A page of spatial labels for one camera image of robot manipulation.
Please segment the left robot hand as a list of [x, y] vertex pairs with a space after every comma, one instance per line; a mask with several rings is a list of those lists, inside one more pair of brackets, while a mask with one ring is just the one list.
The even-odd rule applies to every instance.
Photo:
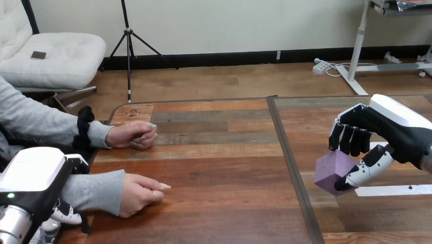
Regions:
[[52, 147], [23, 149], [0, 176], [0, 206], [25, 210], [35, 226], [53, 219], [68, 225], [87, 225], [87, 219], [62, 200], [72, 174], [88, 174], [88, 162], [79, 154]]

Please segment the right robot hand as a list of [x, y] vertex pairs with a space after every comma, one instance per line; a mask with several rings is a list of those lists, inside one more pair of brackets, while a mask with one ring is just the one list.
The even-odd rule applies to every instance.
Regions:
[[369, 104], [339, 113], [328, 148], [364, 157], [334, 183], [339, 192], [355, 189], [392, 163], [410, 163], [432, 175], [432, 122], [395, 99], [375, 94]]

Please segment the person's hand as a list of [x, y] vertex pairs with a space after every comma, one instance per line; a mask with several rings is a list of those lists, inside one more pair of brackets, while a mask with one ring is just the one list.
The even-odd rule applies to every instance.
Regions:
[[111, 148], [132, 147], [137, 150], [147, 150], [157, 139], [157, 125], [145, 121], [113, 127], [105, 137], [105, 144]]
[[123, 180], [119, 217], [128, 218], [150, 204], [161, 202], [172, 186], [139, 174], [126, 174]]

